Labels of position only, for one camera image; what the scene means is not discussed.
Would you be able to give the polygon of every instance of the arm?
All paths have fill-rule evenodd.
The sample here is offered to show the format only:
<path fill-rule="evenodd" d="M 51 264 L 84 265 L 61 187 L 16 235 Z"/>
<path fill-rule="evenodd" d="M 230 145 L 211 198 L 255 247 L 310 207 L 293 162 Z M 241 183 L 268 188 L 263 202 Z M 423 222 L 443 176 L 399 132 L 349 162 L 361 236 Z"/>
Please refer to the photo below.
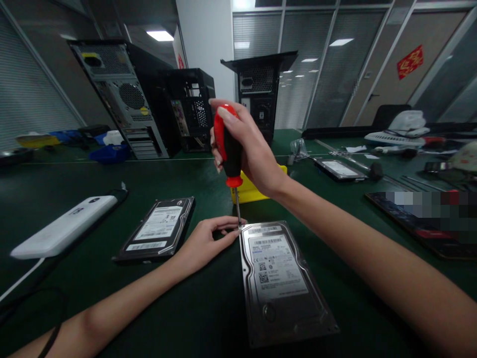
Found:
<path fill-rule="evenodd" d="M 200 268 L 238 237 L 235 217 L 223 216 L 201 221 L 175 256 L 125 288 L 78 313 L 61 326 L 47 354 L 48 358 L 90 358 L 97 355 L 115 336 L 158 297 Z M 212 232 L 225 237 L 214 241 Z M 51 332 L 24 346 L 10 358 L 36 358 Z"/>
<path fill-rule="evenodd" d="M 213 107 L 222 103 L 232 104 L 211 101 Z M 477 304 L 418 256 L 286 176 L 248 111 L 232 105 L 240 120 L 220 108 L 218 113 L 242 143 L 242 168 L 257 188 L 330 246 L 432 348 L 447 356 L 477 356 Z"/>

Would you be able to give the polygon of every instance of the white label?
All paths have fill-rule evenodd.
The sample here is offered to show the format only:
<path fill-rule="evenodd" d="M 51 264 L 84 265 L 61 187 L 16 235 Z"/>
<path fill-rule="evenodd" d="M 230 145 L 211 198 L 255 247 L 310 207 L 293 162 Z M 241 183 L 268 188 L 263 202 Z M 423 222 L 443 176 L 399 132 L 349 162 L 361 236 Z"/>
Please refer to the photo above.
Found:
<path fill-rule="evenodd" d="M 328 168 L 333 169 L 338 174 L 353 175 L 353 176 L 356 175 L 354 171 L 352 171 L 351 169 L 348 169 L 341 163 L 338 163 L 338 162 L 322 162 L 322 163 L 325 164 Z"/>
<path fill-rule="evenodd" d="M 261 301 L 308 293 L 285 235 L 249 239 L 248 242 Z"/>
<path fill-rule="evenodd" d="M 253 235 L 253 234 L 262 234 L 262 233 L 271 232 L 271 231 L 282 231 L 282 228 L 280 226 L 269 226 L 266 228 L 250 229 L 250 230 L 247 230 L 247 233 L 250 235 Z"/>
<path fill-rule="evenodd" d="M 155 243 L 145 243 L 145 244 L 132 244 L 129 245 L 126 251 L 133 251 L 133 250 L 146 250 L 146 249 L 158 249 L 160 247 L 164 247 L 167 241 L 159 241 Z"/>
<path fill-rule="evenodd" d="M 134 241 L 169 237 L 174 231 L 181 211 L 182 206 L 167 206 L 154 209 L 154 212 L 136 235 Z"/>

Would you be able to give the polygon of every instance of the chinese fu sign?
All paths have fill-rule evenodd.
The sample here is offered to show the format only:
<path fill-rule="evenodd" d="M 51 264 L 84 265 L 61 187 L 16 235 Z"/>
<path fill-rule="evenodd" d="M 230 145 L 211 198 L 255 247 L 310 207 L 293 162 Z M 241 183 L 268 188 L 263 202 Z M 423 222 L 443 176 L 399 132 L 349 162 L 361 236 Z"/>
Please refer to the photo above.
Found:
<path fill-rule="evenodd" d="M 397 74 L 399 75 L 399 80 L 402 80 L 423 63 L 424 54 L 422 52 L 422 45 L 419 45 L 414 51 L 397 63 Z"/>

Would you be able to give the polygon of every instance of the computer case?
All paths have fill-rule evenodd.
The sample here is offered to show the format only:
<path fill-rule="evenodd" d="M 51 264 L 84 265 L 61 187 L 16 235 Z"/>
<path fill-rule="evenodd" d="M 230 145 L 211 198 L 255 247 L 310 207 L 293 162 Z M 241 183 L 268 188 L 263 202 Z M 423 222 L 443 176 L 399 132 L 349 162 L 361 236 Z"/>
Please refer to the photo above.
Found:
<path fill-rule="evenodd" d="M 185 153 L 210 152 L 213 127 L 209 99 L 215 98 L 214 79 L 201 69 L 159 71 Z"/>
<path fill-rule="evenodd" d="M 124 40 L 68 41 L 138 160 L 170 158 L 180 141 L 158 71 L 172 69 Z"/>
<path fill-rule="evenodd" d="M 280 72 L 288 71 L 297 57 L 298 51 L 292 51 L 236 61 L 220 60 L 237 73 L 238 101 L 248 108 L 269 145 L 275 129 Z"/>

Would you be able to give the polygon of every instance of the yellow container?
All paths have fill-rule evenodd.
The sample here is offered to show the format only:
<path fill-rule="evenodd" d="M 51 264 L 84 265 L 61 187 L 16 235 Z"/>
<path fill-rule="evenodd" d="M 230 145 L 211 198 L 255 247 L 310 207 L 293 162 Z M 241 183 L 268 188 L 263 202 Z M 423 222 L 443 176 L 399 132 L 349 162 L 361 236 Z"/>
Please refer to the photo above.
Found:
<path fill-rule="evenodd" d="M 50 134 L 18 136 L 16 141 L 25 148 L 43 148 L 47 145 L 61 144 L 57 137 Z"/>
<path fill-rule="evenodd" d="M 281 170 L 287 173 L 287 167 L 286 166 L 279 166 Z M 246 202 L 251 202 L 251 201 L 258 201 L 258 200 L 263 200 L 263 199 L 269 199 L 268 196 L 263 195 L 260 191 L 258 191 L 257 187 L 250 181 L 247 176 L 241 172 L 240 177 L 243 179 L 243 183 L 241 186 L 239 186 L 238 189 L 238 202 L 240 204 L 244 204 Z M 230 193 L 232 195 L 232 202 L 234 204 L 237 204 L 235 200 L 235 188 L 230 188 Z"/>

